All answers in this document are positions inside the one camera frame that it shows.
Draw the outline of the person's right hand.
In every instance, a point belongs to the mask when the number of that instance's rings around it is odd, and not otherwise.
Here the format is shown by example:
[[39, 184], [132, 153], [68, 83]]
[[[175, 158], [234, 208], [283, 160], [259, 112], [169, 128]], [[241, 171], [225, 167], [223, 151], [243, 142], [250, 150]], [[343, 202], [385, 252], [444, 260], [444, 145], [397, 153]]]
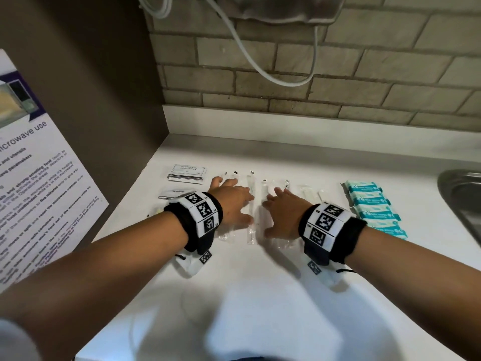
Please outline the person's right hand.
[[295, 240], [299, 237], [300, 220], [313, 204], [288, 189], [275, 187], [274, 192], [275, 195], [267, 195], [262, 205], [272, 218], [272, 227], [281, 228], [281, 239]]

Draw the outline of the person's left hand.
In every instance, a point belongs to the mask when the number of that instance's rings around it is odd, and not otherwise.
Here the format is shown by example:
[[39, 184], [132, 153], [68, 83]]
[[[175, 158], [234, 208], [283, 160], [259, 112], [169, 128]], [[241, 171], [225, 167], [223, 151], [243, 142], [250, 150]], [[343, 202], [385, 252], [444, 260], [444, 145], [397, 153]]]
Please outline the person's left hand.
[[242, 213], [242, 208], [252, 200], [254, 196], [248, 187], [238, 185], [238, 179], [223, 180], [220, 176], [215, 176], [210, 184], [208, 193], [220, 203], [223, 211], [221, 225], [228, 229], [245, 228], [248, 226], [230, 225], [230, 217], [234, 213]]

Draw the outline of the person's left forearm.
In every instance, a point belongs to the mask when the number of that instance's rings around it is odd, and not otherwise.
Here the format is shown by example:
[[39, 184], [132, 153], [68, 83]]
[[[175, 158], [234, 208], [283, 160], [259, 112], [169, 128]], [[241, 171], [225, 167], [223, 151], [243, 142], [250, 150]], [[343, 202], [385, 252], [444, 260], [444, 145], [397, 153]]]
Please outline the person's left forearm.
[[44, 361], [72, 359], [188, 243], [162, 212], [43, 267], [0, 294], [0, 318]]

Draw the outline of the person's right forearm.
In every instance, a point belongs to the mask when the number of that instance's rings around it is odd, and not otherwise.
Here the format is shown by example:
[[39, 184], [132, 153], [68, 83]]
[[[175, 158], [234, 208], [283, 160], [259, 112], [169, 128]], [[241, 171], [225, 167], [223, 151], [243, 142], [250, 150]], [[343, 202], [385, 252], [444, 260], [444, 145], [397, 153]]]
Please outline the person's right forearm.
[[441, 344], [481, 361], [481, 271], [370, 227], [345, 262]]

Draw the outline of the row of clear wrapped sticks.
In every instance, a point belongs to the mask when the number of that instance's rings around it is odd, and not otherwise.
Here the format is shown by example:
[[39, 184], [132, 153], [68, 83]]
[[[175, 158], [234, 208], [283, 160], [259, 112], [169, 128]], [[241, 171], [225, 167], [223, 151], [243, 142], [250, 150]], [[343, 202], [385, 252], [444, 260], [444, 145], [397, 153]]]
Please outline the row of clear wrapped sticks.
[[293, 185], [288, 179], [257, 179], [253, 171], [247, 175], [241, 175], [237, 171], [231, 173], [224, 172], [220, 175], [224, 181], [227, 179], [237, 179], [237, 184], [243, 187], [248, 187], [250, 193], [255, 197], [253, 201], [249, 201], [242, 208], [242, 213], [252, 216], [253, 223], [247, 227], [237, 228], [221, 226], [215, 232], [214, 238], [219, 241], [227, 243], [241, 243], [245, 241], [247, 244], [257, 244], [264, 247], [271, 247], [276, 249], [303, 249], [303, 244], [300, 239], [283, 240], [283, 239], [268, 239], [265, 237], [265, 229], [273, 226], [273, 220], [262, 205], [267, 200], [267, 195], [275, 196], [275, 188], [289, 189], [294, 194], [304, 198], [313, 203], [320, 204], [328, 199], [329, 194], [324, 187], [315, 187], [308, 184]]

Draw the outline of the black wristband with marker tags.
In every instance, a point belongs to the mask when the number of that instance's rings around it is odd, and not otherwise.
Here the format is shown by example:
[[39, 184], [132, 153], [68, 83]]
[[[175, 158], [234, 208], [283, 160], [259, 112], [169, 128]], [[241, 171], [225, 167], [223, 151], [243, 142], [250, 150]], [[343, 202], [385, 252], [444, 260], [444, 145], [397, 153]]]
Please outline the black wristband with marker tags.
[[189, 253], [203, 255], [212, 246], [216, 229], [223, 219], [220, 203], [207, 192], [191, 192], [172, 199], [164, 212], [172, 213], [188, 235], [184, 247]]
[[304, 254], [318, 266], [330, 262], [345, 265], [367, 222], [331, 203], [310, 206], [301, 216], [298, 234], [304, 241]]

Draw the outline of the white paper sachet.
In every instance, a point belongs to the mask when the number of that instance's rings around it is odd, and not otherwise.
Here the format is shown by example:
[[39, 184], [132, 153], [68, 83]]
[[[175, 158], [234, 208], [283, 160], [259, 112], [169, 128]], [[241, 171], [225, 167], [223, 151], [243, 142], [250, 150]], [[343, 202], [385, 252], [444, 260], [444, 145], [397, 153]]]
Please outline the white paper sachet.
[[167, 175], [170, 182], [203, 184], [207, 173], [206, 167], [176, 164]]

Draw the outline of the silver foil sachet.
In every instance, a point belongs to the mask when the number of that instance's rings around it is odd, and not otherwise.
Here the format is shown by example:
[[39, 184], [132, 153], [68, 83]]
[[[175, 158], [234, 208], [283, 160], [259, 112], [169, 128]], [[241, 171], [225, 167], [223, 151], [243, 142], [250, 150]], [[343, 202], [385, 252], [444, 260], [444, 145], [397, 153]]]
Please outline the silver foil sachet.
[[195, 191], [195, 188], [166, 188], [163, 189], [157, 197], [161, 200], [172, 200]]

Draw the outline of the teal wet wipe packet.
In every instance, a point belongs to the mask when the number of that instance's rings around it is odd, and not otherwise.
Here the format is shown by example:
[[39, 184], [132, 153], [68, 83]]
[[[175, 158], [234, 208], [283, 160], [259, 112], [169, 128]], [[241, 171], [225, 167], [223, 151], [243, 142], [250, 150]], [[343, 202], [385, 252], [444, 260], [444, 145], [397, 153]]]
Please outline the teal wet wipe packet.
[[388, 204], [380, 204], [380, 205], [358, 204], [358, 205], [355, 205], [355, 209], [358, 212], [359, 216], [363, 219], [400, 220], [399, 215], [394, 213], [391, 209], [391, 206], [389, 206]]
[[392, 227], [373, 227], [376, 230], [382, 231], [388, 235], [391, 235], [393, 237], [400, 238], [402, 240], [406, 240], [408, 238], [407, 233], [401, 229], [400, 227], [397, 226], [392, 226]]
[[378, 230], [386, 228], [400, 228], [399, 222], [395, 219], [365, 219], [367, 225]]
[[390, 205], [389, 200], [382, 194], [382, 192], [350, 192], [349, 193], [352, 202], [355, 206], [379, 206]]
[[349, 180], [344, 182], [344, 185], [350, 193], [354, 193], [354, 192], [382, 193], [382, 188], [380, 188], [375, 182], [361, 182], [361, 181]]

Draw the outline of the stainless steel sink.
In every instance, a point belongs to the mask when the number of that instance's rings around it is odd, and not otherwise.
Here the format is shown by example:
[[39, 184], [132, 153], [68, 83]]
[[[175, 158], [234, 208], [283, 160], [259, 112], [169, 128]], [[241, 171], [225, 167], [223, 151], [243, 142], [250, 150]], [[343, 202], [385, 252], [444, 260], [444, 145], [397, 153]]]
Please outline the stainless steel sink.
[[481, 171], [442, 172], [437, 186], [443, 200], [481, 247]]

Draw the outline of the printed notice poster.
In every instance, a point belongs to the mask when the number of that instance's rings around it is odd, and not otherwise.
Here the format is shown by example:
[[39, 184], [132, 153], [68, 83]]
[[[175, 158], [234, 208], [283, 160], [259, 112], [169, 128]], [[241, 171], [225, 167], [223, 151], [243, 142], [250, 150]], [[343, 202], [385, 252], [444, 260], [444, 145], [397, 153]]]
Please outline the printed notice poster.
[[108, 206], [0, 49], [0, 293], [71, 253]]

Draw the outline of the grey sleeve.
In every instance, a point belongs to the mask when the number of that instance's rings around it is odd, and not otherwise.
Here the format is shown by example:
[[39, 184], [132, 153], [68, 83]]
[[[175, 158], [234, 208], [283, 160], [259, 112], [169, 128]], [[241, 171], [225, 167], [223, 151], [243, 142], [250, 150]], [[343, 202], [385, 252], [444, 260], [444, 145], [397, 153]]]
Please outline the grey sleeve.
[[0, 320], [0, 361], [42, 361], [29, 335], [15, 323]]

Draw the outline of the grey wall appliance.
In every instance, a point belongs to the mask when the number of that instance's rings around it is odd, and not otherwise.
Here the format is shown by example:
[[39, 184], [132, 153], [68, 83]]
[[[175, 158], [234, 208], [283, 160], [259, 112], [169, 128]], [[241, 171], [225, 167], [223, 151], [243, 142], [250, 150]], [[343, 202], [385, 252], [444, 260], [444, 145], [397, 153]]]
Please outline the grey wall appliance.
[[330, 25], [346, 0], [215, 0], [229, 18], [267, 24]]

